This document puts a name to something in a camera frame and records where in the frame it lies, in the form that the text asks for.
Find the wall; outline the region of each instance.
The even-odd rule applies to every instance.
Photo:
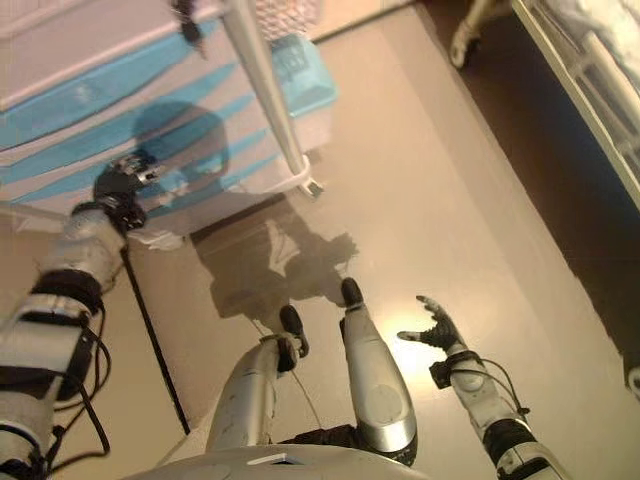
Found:
[[[365,20],[409,0],[323,0],[322,18],[309,35],[319,38]]]
[[[54,237],[15,233],[0,215],[0,318],[28,291],[37,262]],[[153,467],[181,438],[182,430],[157,367],[142,317],[126,275],[105,295],[105,343],[113,357],[112,376],[94,407],[111,441],[107,459],[89,459],[56,475],[56,480],[116,479]],[[56,417],[65,422],[68,417]],[[86,415],[65,439],[58,459],[100,446]]]

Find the wheel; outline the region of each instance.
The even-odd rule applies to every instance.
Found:
[[[451,45],[449,59],[458,70],[463,70],[469,65],[469,60],[480,49],[480,39],[473,38],[467,45]]]
[[[347,308],[364,303],[360,287],[353,278],[345,278],[342,281],[340,290],[342,292],[342,298],[344,298],[344,304]]]
[[[453,35],[449,59],[458,70],[462,70],[469,64],[469,59],[478,51],[480,46],[480,34],[466,21],[462,21]]]

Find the mattress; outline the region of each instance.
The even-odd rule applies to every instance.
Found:
[[[578,43],[590,32],[595,33],[640,91],[638,0],[547,0],[546,3]]]

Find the black cable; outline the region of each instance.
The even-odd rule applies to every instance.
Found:
[[[107,370],[105,373],[104,378],[102,379],[101,382],[101,386],[98,388],[98,390],[95,391],[94,394],[89,395],[89,401],[93,401],[93,397],[95,397],[95,394],[97,394],[102,387],[104,386],[104,384],[107,382],[107,380],[109,379],[109,376],[111,375],[111,365],[112,365],[112,361],[111,361],[111,354],[109,353],[109,349],[106,347],[106,345],[102,342],[102,340],[97,340],[97,344],[98,344],[98,349],[103,353],[105,359],[106,359],[106,363],[107,363]],[[68,431],[77,421],[78,419],[82,416],[82,414],[85,412],[86,408],[84,407],[84,399],[81,402],[82,408],[80,408],[80,410],[78,410],[76,412],[76,414],[72,417],[72,419],[69,421],[69,423],[67,424],[66,427],[64,427],[64,431]]]
[[[100,349],[100,345],[99,343],[102,342],[102,336],[104,334],[104,325],[105,325],[105,320],[107,317],[107,312],[104,308],[104,304],[100,304],[100,306],[98,307],[98,309],[100,310],[100,325],[98,327],[98,334],[95,335],[94,338],[97,338],[97,342],[96,342],[96,353],[95,353],[95,358],[94,358],[94,376],[95,376],[95,380],[94,380],[94,384],[93,384],[93,390],[91,391],[91,394],[89,395],[89,399],[91,399],[93,401],[93,399],[95,398],[95,396],[100,392],[100,390],[102,390],[102,387],[104,387],[104,385],[107,383],[107,380],[109,379],[109,375],[111,373],[111,356],[109,355],[109,350],[106,348],[106,346],[104,344],[102,344],[103,349]],[[104,376],[104,378],[100,379],[100,350],[102,350],[102,353],[105,355],[106,357],[109,357],[107,360],[107,374]],[[74,403],[70,403],[70,404],[66,404],[66,405],[62,405],[60,407],[56,407],[54,408],[54,412],[65,412],[67,410],[71,410],[73,408],[77,408],[80,407],[83,404],[82,400],[79,400],[77,402]]]
[[[72,465],[86,458],[99,458],[99,457],[106,457],[107,455],[109,455],[109,452],[111,452],[111,445],[109,444],[109,438],[107,437],[107,434],[104,431],[104,427],[100,423],[100,419],[98,418],[98,415],[96,414],[95,410],[93,409],[93,406],[91,405],[89,394],[87,393],[87,390],[84,388],[84,385],[82,384],[82,382],[78,378],[74,377],[73,375],[69,375],[66,372],[56,372],[54,370],[48,370],[46,368],[38,368],[34,370],[42,373],[43,378],[62,377],[65,381],[69,381],[75,385],[75,387],[78,389],[78,392],[80,393],[80,396],[82,397],[82,401],[83,401],[82,412],[86,411],[87,415],[89,415],[89,418],[91,419],[91,423],[93,424],[93,427],[95,428],[95,431],[98,434],[98,438],[100,439],[100,445],[102,446],[102,451],[91,451],[91,452],[82,453],[74,457],[68,458],[67,460],[64,460],[60,464],[56,465],[55,467],[52,467],[52,462],[55,459],[55,454],[58,452],[60,444],[62,443],[62,439],[68,433],[71,426],[73,426],[73,423],[75,423],[75,421],[77,420],[74,417],[73,423],[70,422],[70,425],[68,425],[66,429],[62,429],[62,430],[58,430],[57,428],[54,429],[57,439],[54,445],[52,445],[52,447],[46,453],[46,455],[42,456],[42,454],[38,451],[39,449],[34,448],[35,462],[43,463],[49,466],[49,469],[46,472],[44,472],[44,477],[35,477],[35,478],[49,477],[52,473],[60,471],[63,468],[68,467],[69,465]],[[34,381],[34,378],[30,377],[28,380],[5,385],[5,387],[11,387],[12,385],[14,386],[22,385],[25,382],[30,383],[33,381]]]
[[[91,423],[93,423],[93,426],[96,430],[96,433],[98,434],[98,438],[100,439],[100,444],[102,445],[102,451],[91,451],[91,452],[85,452],[85,453],[81,453],[79,455],[75,455],[71,458],[68,458],[66,460],[63,460],[62,462],[60,462],[58,465],[53,466],[53,460],[54,460],[54,456],[49,455],[49,452],[47,452],[47,456],[46,459],[48,461],[48,465],[49,465],[49,471],[47,472],[47,476],[50,476],[56,472],[59,472],[60,470],[62,470],[63,468],[66,468],[74,463],[77,463],[81,460],[85,460],[87,458],[101,458],[101,457],[106,457],[107,455],[109,455],[109,452],[111,451],[111,445],[109,444],[109,438],[107,437],[106,432],[104,431],[104,428],[102,427],[102,424],[100,423],[100,419],[98,418],[98,416],[96,415],[95,410],[93,409],[93,406],[91,405],[91,400],[89,399],[89,394],[87,393],[86,389],[84,388],[84,385],[82,384],[82,382],[80,380],[78,380],[77,378],[73,377],[72,375],[69,375],[67,373],[60,373],[60,372],[53,372],[53,371],[48,371],[49,373],[58,375],[58,376],[63,376],[66,380],[71,380],[73,383],[76,384],[76,387],[78,388],[78,391],[80,392],[80,395],[82,396],[82,401],[84,403],[84,406],[82,408],[82,410],[80,412],[78,412],[76,414],[76,417],[74,417],[74,419],[72,420],[72,422],[69,422],[69,425],[67,426],[67,428],[64,429],[64,431],[59,435],[59,440],[58,440],[58,444],[62,442],[62,439],[64,438],[64,436],[69,432],[69,429],[73,426],[73,423],[75,423],[75,421],[80,417],[80,415],[86,411],[87,415],[89,416],[89,418],[91,419]]]
[[[452,368],[451,369],[451,373],[466,373],[466,374],[475,374],[475,375],[482,375],[484,377],[490,378],[491,380],[493,380],[494,382],[496,382],[498,385],[500,385],[505,392],[507,392],[507,394],[511,397],[511,400],[513,401],[513,403],[515,404],[515,410],[516,412],[525,420],[525,422],[527,421],[526,415],[530,412],[530,410],[528,408],[523,407],[520,404],[520,400],[518,399],[517,395],[515,394],[515,391],[511,390],[509,387],[507,387],[504,382],[502,382],[502,380],[500,380],[499,378],[496,378],[494,375],[491,375],[489,372],[483,372],[480,370],[473,370],[470,368]]]
[[[167,367],[167,362],[165,361],[164,355],[162,354],[162,349],[160,348],[158,337],[156,336],[155,329],[153,328],[153,324],[151,323],[151,317],[149,316],[147,306],[144,302],[144,298],[142,297],[142,293],[140,292],[140,286],[138,285],[138,280],[133,271],[131,259],[129,258],[129,250],[127,248],[123,249],[121,255],[122,262],[124,263],[124,268],[127,271],[127,276],[129,277],[129,282],[131,282],[131,288],[133,289],[136,301],[138,302],[138,307],[140,308],[140,313],[142,314],[142,319],[144,320],[144,325],[147,328],[147,334],[149,335],[149,339],[151,340],[151,346],[153,347],[153,352],[156,355],[156,360],[158,361],[158,366],[160,367],[162,378],[164,379],[167,390],[169,390],[169,396],[171,397],[171,401],[173,402],[173,407],[176,411],[176,415],[178,415],[180,425],[182,425],[182,430],[184,431],[185,435],[189,435],[189,433],[191,432],[191,428],[189,427],[189,422],[187,422],[187,417],[184,413],[184,410],[182,409],[182,405],[180,404],[178,392],[176,391],[176,387],[174,386],[173,380],[171,379],[169,367]]]
[[[513,386],[513,382],[511,381],[511,376],[509,376],[509,373],[507,373],[507,370],[502,365],[500,365],[498,362],[495,362],[493,360],[489,360],[488,358],[481,358],[480,361],[482,361],[484,363],[489,363],[489,364],[493,365],[494,367],[497,367],[498,369],[500,369],[500,371],[504,375],[504,378],[506,378],[507,382],[509,383],[509,387],[511,388],[511,393],[513,394],[512,398],[513,398],[514,403],[516,404],[516,407],[518,408],[518,413],[520,413],[520,415],[522,415],[524,418],[526,418],[526,415],[529,414],[531,412],[531,410],[522,406],[522,402],[520,402],[520,399],[518,398],[518,394],[516,392],[516,389]]]

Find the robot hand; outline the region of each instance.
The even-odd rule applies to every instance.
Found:
[[[402,340],[425,343],[447,354],[444,362],[435,362],[431,376],[438,388],[453,387],[469,414],[471,424],[496,467],[500,480],[569,480],[569,475],[553,454],[533,436],[525,415],[529,410],[520,404],[511,380],[509,386],[491,375],[485,363],[469,350],[453,320],[436,301],[418,296],[431,313],[436,326],[424,332],[400,332]],[[502,386],[515,405],[500,395]]]

